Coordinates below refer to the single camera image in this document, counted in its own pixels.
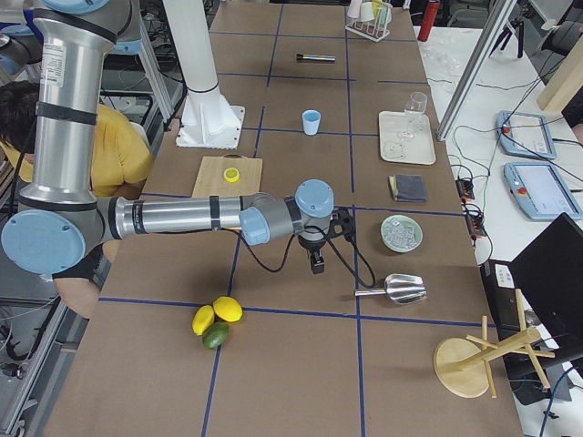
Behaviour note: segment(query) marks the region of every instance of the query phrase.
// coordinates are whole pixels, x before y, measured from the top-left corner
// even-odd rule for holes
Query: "tablet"
[[[530,219],[552,221],[563,212],[573,219],[583,219],[583,210],[552,164],[505,164],[504,177],[518,206]]]
[[[496,127],[501,129],[503,126],[505,134],[500,133],[500,146],[508,155],[547,159],[557,157],[545,116],[500,111]]]

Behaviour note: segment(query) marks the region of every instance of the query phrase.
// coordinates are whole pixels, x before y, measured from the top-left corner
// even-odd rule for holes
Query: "white tray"
[[[399,132],[407,128],[407,117],[403,112],[383,111],[379,113],[381,158],[390,162],[423,164],[435,162],[434,141],[429,127],[429,118],[420,116],[414,123],[414,137],[403,139]]]

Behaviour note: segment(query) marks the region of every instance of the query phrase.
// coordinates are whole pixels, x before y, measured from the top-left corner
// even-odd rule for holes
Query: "silver scoop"
[[[414,303],[427,297],[427,291],[420,276],[394,273],[384,280],[383,289],[355,290],[354,296],[371,296],[383,294],[389,301],[397,305]]]

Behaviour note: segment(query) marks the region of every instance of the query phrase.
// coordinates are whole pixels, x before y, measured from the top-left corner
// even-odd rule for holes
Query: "marker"
[[[336,56],[303,55],[298,53],[295,59],[296,61],[335,62]]]

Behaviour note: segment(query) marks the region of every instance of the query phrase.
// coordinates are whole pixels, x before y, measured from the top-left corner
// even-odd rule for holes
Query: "lemon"
[[[202,336],[202,344],[209,349],[217,349],[229,337],[229,323],[218,321]]]
[[[212,302],[215,313],[225,321],[237,321],[243,316],[243,308],[234,298],[221,296]]]
[[[210,305],[200,307],[192,319],[192,330],[197,335],[202,335],[215,321],[215,311]]]

